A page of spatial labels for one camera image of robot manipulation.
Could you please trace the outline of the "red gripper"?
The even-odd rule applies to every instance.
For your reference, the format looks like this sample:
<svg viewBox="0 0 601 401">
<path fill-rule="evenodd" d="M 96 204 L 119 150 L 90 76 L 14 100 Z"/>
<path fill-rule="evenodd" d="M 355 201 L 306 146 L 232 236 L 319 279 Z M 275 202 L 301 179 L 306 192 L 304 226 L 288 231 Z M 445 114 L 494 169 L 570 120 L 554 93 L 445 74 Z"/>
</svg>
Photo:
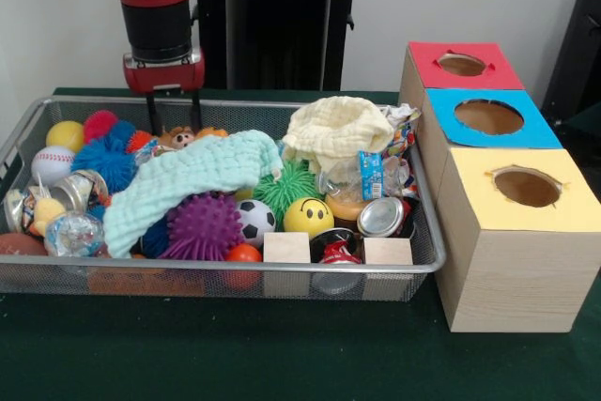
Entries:
<svg viewBox="0 0 601 401">
<path fill-rule="evenodd" d="M 172 66 L 144 66 L 133 64 L 123 65 L 125 80 L 131 91 L 146 95 L 146 108 L 151 126 L 151 133 L 161 132 L 161 118 L 158 113 L 153 92 L 164 89 L 179 88 L 182 91 L 192 91 L 192 108 L 190 112 L 191 127 L 200 130 L 202 114 L 199 89 L 205 81 L 205 62 L 191 64 L 176 64 Z"/>
</svg>

